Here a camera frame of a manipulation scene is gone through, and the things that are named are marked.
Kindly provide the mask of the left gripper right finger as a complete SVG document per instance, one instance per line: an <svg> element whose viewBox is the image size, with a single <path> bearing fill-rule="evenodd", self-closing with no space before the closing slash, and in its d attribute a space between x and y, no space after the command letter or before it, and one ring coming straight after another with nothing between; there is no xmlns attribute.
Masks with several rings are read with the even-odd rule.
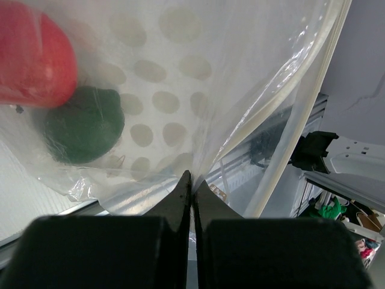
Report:
<svg viewBox="0 0 385 289"><path fill-rule="evenodd" d="M371 288L341 222L246 219L203 182L192 202L200 288Z"/></svg>

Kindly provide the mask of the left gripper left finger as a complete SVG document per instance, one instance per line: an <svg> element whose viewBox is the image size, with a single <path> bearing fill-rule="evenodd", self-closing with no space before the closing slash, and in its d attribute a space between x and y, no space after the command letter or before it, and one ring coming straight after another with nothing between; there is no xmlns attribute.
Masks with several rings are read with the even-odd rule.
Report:
<svg viewBox="0 0 385 289"><path fill-rule="evenodd" d="M34 220L2 288L185 288L191 174L142 216Z"/></svg>

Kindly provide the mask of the green lime toy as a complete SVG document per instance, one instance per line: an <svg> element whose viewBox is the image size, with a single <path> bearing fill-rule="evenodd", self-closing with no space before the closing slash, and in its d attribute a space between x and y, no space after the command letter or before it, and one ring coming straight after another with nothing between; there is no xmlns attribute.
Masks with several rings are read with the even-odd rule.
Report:
<svg viewBox="0 0 385 289"><path fill-rule="evenodd" d="M125 127L121 98L113 89L79 86L63 105L48 111L44 137L53 158L90 163L108 153Z"/></svg>

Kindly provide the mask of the clear zip top bag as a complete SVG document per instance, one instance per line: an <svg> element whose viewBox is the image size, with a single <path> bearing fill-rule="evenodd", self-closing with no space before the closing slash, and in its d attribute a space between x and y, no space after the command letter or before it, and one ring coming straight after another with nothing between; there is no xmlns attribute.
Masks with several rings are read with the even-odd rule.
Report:
<svg viewBox="0 0 385 289"><path fill-rule="evenodd" d="M140 214L184 171L224 184L260 216L322 83L349 1L17 1L46 14L75 52L77 87L113 89L125 127L85 164L49 152L53 108L1 103L1 140L28 174L71 200Z"/></svg>

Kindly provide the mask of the red tomato toy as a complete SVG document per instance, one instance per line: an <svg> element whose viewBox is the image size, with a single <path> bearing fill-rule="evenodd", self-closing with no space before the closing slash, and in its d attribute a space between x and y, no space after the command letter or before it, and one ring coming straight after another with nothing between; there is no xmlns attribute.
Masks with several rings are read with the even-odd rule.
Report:
<svg viewBox="0 0 385 289"><path fill-rule="evenodd" d="M46 14L17 1L1 1L1 103L53 108L77 86L75 52Z"/></svg>

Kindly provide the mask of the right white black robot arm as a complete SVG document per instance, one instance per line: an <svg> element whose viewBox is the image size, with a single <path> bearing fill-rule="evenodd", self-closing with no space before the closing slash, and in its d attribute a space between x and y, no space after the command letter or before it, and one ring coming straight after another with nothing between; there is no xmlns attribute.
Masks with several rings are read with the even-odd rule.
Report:
<svg viewBox="0 0 385 289"><path fill-rule="evenodd" d="M300 137L289 163L308 172L339 173L384 181L384 146L314 131Z"/></svg>

